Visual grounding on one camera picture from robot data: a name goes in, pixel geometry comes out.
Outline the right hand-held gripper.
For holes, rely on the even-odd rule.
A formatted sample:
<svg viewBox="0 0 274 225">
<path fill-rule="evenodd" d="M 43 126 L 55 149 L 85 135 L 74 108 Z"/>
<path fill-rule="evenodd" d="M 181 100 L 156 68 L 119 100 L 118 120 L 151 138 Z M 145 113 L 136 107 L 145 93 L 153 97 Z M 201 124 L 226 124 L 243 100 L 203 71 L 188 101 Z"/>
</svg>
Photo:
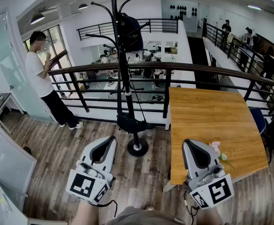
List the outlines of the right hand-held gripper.
<svg viewBox="0 0 274 225">
<path fill-rule="evenodd" d="M 182 144 L 185 168 L 189 177 L 185 183 L 187 192 L 195 200 L 201 209 L 213 208 L 218 204 L 234 196 L 234 190 L 230 174 L 215 179 L 213 182 L 200 186 L 199 181 L 204 172 L 199 176 L 201 169 L 214 166 L 218 159 L 216 152 L 205 143 L 194 139 L 185 139 Z"/>
</svg>

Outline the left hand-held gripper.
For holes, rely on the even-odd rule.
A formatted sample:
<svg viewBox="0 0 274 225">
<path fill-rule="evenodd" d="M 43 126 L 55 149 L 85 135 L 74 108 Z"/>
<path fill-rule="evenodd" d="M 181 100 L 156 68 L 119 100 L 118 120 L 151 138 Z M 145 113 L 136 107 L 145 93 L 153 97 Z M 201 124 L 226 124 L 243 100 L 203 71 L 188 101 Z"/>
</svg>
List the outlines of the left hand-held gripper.
<svg viewBox="0 0 274 225">
<path fill-rule="evenodd" d="M 72 169 L 68 176 L 66 192 L 92 205 L 99 205 L 114 181 L 113 175 L 109 172 L 114 162 L 116 148 L 117 139 L 114 136 L 106 136 L 88 144 L 82 152 L 81 160 L 76 164 L 85 163 L 100 172 L 104 178 L 91 177 Z"/>
</svg>

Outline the black strap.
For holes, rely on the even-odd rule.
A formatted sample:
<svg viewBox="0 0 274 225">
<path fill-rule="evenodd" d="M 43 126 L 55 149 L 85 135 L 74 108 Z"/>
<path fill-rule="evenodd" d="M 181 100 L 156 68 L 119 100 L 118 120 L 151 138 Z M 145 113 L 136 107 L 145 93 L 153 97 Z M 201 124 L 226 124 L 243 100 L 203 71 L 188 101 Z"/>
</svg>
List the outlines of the black strap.
<svg viewBox="0 0 274 225">
<path fill-rule="evenodd" d="M 139 121 L 135 118 L 131 118 L 131 116 L 125 112 L 117 114 L 117 125 L 120 129 L 131 134 L 156 128 L 154 124 L 147 123 L 145 120 Z"/>
</svg>

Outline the black coat rack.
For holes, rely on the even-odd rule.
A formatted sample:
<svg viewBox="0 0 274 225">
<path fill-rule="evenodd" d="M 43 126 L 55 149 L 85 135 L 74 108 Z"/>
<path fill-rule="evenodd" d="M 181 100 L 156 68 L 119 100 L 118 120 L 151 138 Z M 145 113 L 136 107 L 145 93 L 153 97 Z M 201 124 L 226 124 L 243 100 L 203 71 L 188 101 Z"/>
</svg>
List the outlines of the black coat rack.
<svg viewBox="0 0 274 225">
<path fill-rule="evenodd" d="M 118 13 L 121 13 L 123 6 L 130 2 L 131 0 L 126 0 L 120 8 L 117 8 L 117 0 L 111 0 L 111 10 L 106 6 L 92 2 L 92 5 L 104 8 L 111 17 L 111 22 L 114 30 L 115 39 L 111 39 L 107 36 L 92 35 L 87 34 L 92 38 L 104 38 L 110 40 L 117 50 L 118 55 L 118 88 L 117 88 L 117 114 L 124 112 L 128 113 L 131 118 L 135 118 L 132 91 L 136 91 L 133 83 L 130 81 L 129 65 L 126 59 L 126 52 L 123 49 L 123 44 L 120 37 L 120 19 Z M 148 143 L 145 139 L 138 137 L 138 133 L 134 133 L 133 139 L 127 145 L 128 153 L 133 157 L 144 156 L 149 149 Z"/>
</svg>

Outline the person's left forearm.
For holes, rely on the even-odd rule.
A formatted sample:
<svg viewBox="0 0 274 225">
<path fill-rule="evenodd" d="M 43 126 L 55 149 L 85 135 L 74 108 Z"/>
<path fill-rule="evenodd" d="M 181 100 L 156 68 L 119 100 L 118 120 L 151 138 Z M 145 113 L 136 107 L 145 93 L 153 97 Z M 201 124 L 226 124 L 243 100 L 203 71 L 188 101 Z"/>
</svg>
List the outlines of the person's left forearm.
<svg viewBox="0 0 274 225">
<path fill-rule="evenodd" d="M 71 225 L 99 225 L 99 208 L 80 200 L 77 213 Z"/>
</svg>

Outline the person's right forearm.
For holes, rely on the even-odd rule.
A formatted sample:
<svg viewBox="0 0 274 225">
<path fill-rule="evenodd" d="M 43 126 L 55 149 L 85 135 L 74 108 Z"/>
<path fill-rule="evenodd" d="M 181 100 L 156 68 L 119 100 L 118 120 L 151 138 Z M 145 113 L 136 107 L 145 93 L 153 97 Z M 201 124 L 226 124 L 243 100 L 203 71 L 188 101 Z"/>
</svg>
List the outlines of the person's right forearm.
<svg viewBox="0 0 274 225">
<path fill-rule="evenodd" d="M 196 225 L 224 225 L 216 207 L 199 209 L 196 215 Z"/>
</svg>

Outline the pink and white flowers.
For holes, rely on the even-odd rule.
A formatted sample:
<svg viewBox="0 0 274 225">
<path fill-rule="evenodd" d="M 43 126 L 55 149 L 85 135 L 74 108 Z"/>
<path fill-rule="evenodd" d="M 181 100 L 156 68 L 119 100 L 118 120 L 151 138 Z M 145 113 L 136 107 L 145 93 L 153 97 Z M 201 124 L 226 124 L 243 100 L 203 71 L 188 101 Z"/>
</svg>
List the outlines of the pink and white flowers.
<svg viewBox="0 0 274 225">
<path fill-rule="evenodd" d="M 229 161 L 227 160 L 227 155 L 225 153 L 223 153 L 223 152 L 220 151 L 220 145 L 221 145 L 221 143 L 219 141 L 214 141 L 214 142 L 211 142 L 209 144 L 209 147 L 211 147 L 216 152 L 219 160 L 224 161 L 229 166 L 231 166 L 232 168 L 234 168 L 234 166 L 232 166 L 229 163 Z"/>
</svg>

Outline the wooden table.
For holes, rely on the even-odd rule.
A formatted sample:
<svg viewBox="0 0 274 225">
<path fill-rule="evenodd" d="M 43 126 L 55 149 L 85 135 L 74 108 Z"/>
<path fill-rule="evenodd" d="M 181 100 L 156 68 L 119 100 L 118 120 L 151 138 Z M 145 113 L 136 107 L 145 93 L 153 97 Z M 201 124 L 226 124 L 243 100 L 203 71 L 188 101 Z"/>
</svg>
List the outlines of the wooden table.
<svg viewBox="0 0 274 225">
<path fill-rule="evenodd" d="M 170 87 L 169 96 L 172 185 L 183 184 L 187 176 L 182 154 L 185 139 L 220 142 L 228 159 L 224 170 L 233 179 L 268 167 L 259 130 L 241 94 Z"/>
</svg>

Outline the person's grey shirt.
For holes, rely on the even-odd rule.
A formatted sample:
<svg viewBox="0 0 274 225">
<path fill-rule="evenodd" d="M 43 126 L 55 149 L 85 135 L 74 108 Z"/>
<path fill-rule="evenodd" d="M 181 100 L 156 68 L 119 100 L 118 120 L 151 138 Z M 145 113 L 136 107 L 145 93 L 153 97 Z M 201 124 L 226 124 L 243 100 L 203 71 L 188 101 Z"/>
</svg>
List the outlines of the person's grey shirt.
<svg viewBox="0 0 274 225">
<path fill-rule="evenodd" d="M 185 223 L 173 215 L 130 206 L 104 225 L 185 225 Z"/>
</svg>

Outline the frosted glass partition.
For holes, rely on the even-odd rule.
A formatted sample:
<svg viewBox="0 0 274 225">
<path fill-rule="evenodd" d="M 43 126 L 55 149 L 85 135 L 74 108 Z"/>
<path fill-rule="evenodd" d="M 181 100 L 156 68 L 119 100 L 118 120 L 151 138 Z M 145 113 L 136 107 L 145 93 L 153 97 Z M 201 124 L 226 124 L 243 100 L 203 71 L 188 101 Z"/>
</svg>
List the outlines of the frosted glass partition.
<svg viewBox="0 0 274 225">
<path fill-rule="evenodd" d="M 26 193 L 36 164 L 37 160 L 0 127 L 0 181 Z"/>
</svg>

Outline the small grey desk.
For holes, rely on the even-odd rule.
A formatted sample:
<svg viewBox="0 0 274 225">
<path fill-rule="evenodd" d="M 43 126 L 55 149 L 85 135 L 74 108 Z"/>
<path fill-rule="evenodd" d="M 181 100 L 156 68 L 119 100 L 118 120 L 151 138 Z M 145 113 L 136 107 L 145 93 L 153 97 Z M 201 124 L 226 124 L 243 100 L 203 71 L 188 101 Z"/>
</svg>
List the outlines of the small grey desk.
<svg viewBox="0 0 274 225">
<path fill-rule="evenodd" d="M 9 111 L 12 111 L 10 105 L 8 104 L 9 101 L 12 101 L 18 110 L 20 111 L 21 114 L 24 114 L 21 106 L 17 103 L 16 99 L 11 93 L 2 93 L 0 94 L 0 115 L 4 111 L 4 108 L 7 107 Z M 5 124 L 0 120 L 0 126 L 10 135 L 12 132 L 5 126 Z"/>
</svg>

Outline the black metal walkway railing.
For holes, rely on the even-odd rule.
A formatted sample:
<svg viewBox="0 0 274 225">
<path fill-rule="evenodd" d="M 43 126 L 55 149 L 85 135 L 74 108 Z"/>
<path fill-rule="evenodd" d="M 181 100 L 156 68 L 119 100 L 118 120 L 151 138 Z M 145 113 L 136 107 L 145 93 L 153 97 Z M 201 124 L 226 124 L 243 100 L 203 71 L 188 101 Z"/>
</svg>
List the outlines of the black metal walkway railing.
<svg viewBox="0 0 274 225">
<path fill-rule="evenodd" d="M 230 34 L 225 35 L 224 30 L 207 23 L 206 20 L 203 22 L 202 36 L 221 50 L 242 72 L 274 80 L 274 65 L 271 66 L 270 61 L 241 40 Z"/>
</svg>

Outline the dark navy bag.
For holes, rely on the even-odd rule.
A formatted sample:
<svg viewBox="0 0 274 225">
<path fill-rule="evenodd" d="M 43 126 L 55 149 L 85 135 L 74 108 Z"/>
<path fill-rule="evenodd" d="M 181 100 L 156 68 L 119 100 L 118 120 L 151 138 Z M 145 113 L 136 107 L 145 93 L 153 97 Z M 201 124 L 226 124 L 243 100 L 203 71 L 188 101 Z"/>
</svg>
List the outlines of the dark navy bag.
<svg viewBox="0 0 274 225">
<path fill-rule="evenodd" d="M 126 53 L 143 50 L 143 39 L 138 21 L 125 13 L 118 13 L 120 37 Z"/>
</svg>

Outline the black metal mezzanine railing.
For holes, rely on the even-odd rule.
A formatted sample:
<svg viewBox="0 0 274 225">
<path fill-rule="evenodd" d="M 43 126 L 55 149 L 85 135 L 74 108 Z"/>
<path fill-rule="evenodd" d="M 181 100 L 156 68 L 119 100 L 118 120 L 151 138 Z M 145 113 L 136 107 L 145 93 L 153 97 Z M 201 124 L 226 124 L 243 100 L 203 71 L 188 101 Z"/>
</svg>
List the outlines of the black metal mezzanine railing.
<svg viewBox="0 0 274 225">
<path fill-rule="evenodd" d="M 143 26 L 141 29 L 145 33 L 176 33 L 178 34 L 178 20 L 175 19 L 163 19 L 163 18 L 153 18 L 153 19 L 137 19 L 140 26 Z M 92 35 L 100 36 L 110 36 L 114 35 L 112 22 L 100 23 L 88 27 L 83 27 L 77 29 L 80 40 L 89 39 Z"/>
</svg>

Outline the frosted glass door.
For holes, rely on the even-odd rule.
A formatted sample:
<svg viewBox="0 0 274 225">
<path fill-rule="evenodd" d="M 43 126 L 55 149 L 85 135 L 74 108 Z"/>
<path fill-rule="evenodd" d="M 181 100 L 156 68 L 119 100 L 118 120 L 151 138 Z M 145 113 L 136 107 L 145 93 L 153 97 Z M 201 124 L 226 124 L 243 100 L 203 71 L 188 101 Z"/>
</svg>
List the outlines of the frosted glass door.
<svg viewBox="0 0 274 225">
<path fill-rule="evenodd" d="M 0 91 L 10 92 L 31 118 L 54 122 L 27 79 L 22 59 L 14 47 L 8 13 L 4 10 L 0 12 Z"/>
</svg>

